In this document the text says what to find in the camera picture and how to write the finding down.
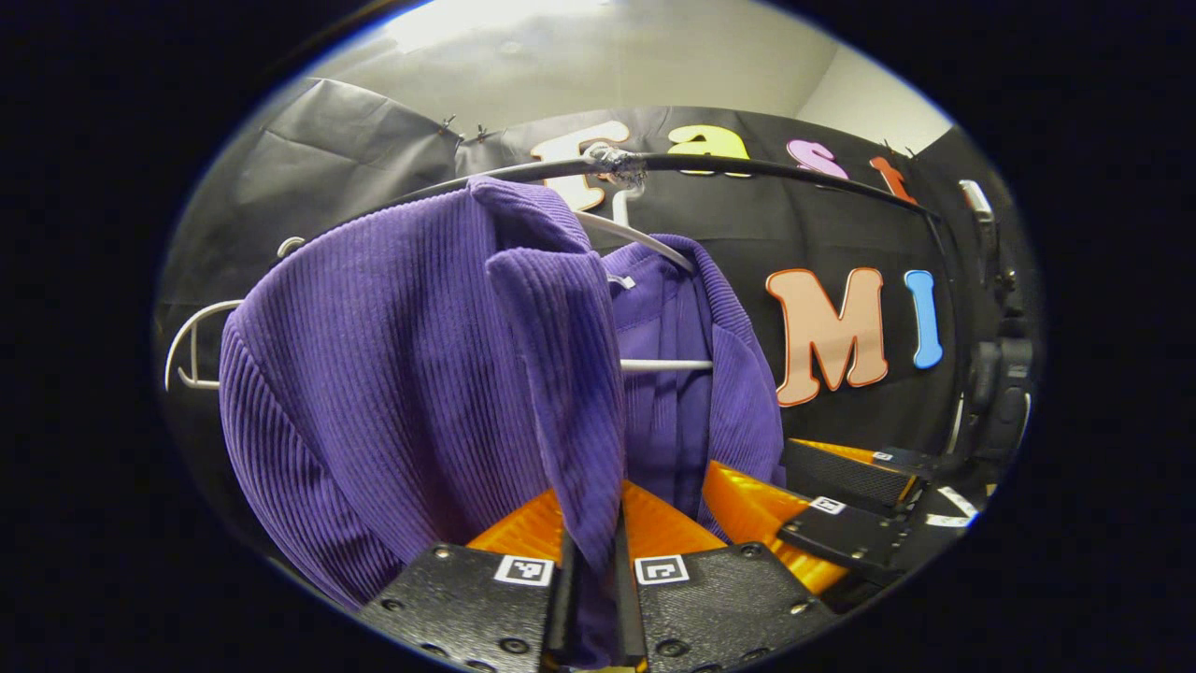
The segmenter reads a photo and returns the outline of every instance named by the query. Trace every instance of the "black metal rod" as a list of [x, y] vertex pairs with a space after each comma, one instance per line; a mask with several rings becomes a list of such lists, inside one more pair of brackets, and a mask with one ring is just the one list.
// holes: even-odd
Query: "black metal rod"
[[[841, 191], [848, 191], [850, 194], [859, 194], [861, 196], [879, 198], [887, 203], [892, 203], [895, 206], [905, 208], [907, 210], [936, 218], [934, 213], [923, 208], [922, 206], [911, 203], [883, 189], [877, 189], [875, 186], [868, 186], [867, 184], [860, 184], [859, 182], [853, 182], [850, 179], [842, 179], [814, 170], [800, 169], [787, 164], [761, 161], [757, 159], [712, 157], [707, 154], [669, 154], [669, 153], [640, 154], [634, 152], [630, 153], [630, 157], [628, 158], [628, 163], [630, 161], [639, 163], [647, 171], [708, 170], [715, 172], [767, 175], [771, 177], [785, 177], [788, 179], [798, 179], [801, 182], [820, 184], [823, 186], [828, 186], [831, 189], [838, 189]], [[423, 189], [419, 189], [416, 191], [411, 191], [410, 194], [401, 196], [377, 209], [384, 209], [402, 203], [409, 203], [411, 201], [419, 201], [420, 198], [427, 198], [428, 196], [439, 196], [440, 194], [456, 191], [458, 189], [464, 188], [469, 178], [475, 176], [487, 176], [487, 177], [493, 177], [495, 179], [506, 179], [508, 182], [535, 182], [537, 179], [550, 179], [554, 177], [567, 177], [570, 175], [592, 175], [592, 173], [606, 172], [606, 170], [608, 169], [605, 166], [588, 158], [520, 164], [515, 166], [500, 167], [495, 170], [475, 173], [474, 176], [458, 177], [456, 179], [441, 182], [440, 184], [433, 184], [432, 186], [426, 186]]]

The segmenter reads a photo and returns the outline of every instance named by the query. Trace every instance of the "white ceiling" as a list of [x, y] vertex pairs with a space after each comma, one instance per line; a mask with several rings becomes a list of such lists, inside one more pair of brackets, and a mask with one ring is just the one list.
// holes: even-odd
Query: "white ceiling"
[[[377, 24], [307, 74], [370, 88], [438, 121], [456, 115], [452, 129], [466, 135], [478, 124], [494, 130], [636, 105], [803, 118], [812, 99], [818, 118], [810, 121], [896, 137], [895, 148], [913, 141], [919, 151], [950, 126], [875, 63], [752, 0], [434, 0]], [[852, 93], [860, 78], [873, 93], [887, 80], [879, 88], [902, 98], [904, 116], [891, 105], [884, 117], [862, 109], [884, 108], [875, 96], [834, 114], [836, 105], [861, 106]]]

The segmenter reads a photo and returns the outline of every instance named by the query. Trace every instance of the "yellow letter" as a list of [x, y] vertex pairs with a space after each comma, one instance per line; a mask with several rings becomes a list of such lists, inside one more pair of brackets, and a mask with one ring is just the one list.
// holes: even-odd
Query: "yellow letter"
[[[581, 143], [593, 140], [606, 140], [610, 142], [623, 142], [631, 136], [631, 129], [621, 121], [609, 121], [581, 130], [574, 130], [565, 135], [550, 137], [531, 148], [531, 155], [542, 161], [559, 161], [562, 159], [575, 159], [581, 155]], [[574, 210], [586, 210], [602, 202], [606, 195], [597, 186], [590, 186], [584, 175], [569, 175], [566, 177], [551, 177], [544, 181], [547, 186], [555, 189], [561, 198]]]
[[[826, 387], [837, 391], [847, 374], [853, 388], [875, 384], [889, 374], [880, 323], [880, 286], [874, 268], [858, 268], [847, 276], [838, 313], [813, 273], [780, 270], [764, 286], [785, 311], [785, 383], [776, 390], [782, 408], [808, 403], [818, 394], [812, 357], [818, 357]], [[852, 371], [847, 361], [855, 353]]]
[[[721, 126], [682, 126], [669, 131], [669, 140], [679, 142], [669, 148], [670, 154], [713, 154], [734, 159], [750, 159], [743, 137]], [[689, 175], [714, 175], [713, 170], [683, 170]], [[743, 172], [728, 172], [732, 177], [751, 177]]]

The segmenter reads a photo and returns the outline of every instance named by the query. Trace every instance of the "screw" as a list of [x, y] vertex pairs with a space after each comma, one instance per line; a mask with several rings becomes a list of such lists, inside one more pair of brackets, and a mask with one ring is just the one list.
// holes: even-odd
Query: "screw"
[[689, 651], [689, 646], [682, 641], [660, 641], [657, 644], [657, 654], [660, 656], [681, 656]]
[[525, 654], [527, 651], [527, 643], [519, 638], [502, 638], [499, 641], [499, 647], [511, 654]]

